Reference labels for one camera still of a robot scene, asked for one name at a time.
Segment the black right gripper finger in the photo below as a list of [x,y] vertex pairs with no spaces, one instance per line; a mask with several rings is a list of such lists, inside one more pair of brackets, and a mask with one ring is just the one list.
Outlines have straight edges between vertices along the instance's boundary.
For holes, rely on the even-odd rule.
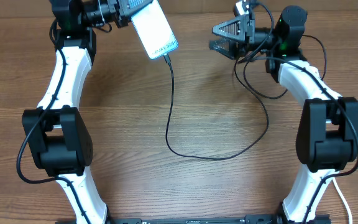
[[209,49],[214,50],[231,60],[236,60],[239,58],[239,49],[237,43],[228,39],[210,40]]
[[240,15],[214,26],[212,33],[216,36],[244,44],[247,38],[248,23],[249,16]]

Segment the blue Galaxy smartphone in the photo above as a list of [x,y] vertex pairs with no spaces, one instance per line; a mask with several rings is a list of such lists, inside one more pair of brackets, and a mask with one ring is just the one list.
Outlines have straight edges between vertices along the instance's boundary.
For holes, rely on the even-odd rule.
[[157,0],[131,17],[150,59],[155,60],[178,48],[178,42]]

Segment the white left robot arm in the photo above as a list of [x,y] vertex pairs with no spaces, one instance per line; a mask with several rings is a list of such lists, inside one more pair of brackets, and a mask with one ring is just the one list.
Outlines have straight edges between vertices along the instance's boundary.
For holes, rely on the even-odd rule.
[[151,5],[146,1],[51,1],[55,16],[49,30],[56,64],[47,92],[37,107],[25,110],[25,139],[16,170],[28,184],[57,182],[75,213],[75,223],[113,223],[91,175],[91,136],[79,112],[81,93],[96,55],[96,33]]

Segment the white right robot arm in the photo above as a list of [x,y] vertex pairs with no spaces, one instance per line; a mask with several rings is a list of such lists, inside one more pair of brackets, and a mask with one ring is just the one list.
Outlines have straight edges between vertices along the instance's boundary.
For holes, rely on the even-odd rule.
[[358,165],[358,101],[343,97],[324,82],[301,49],[307,13],[287,6],[270,27],[255,26],[257,1],[239,1],[234,19],[213,27],[212,50],[238,63],[264,60],[267,73],[303,108],[296,135],[300,161],[295,182],[274,215],[246,215],[246,223],[329,223],[316,215],[328,185],[345,176],[349,162]]

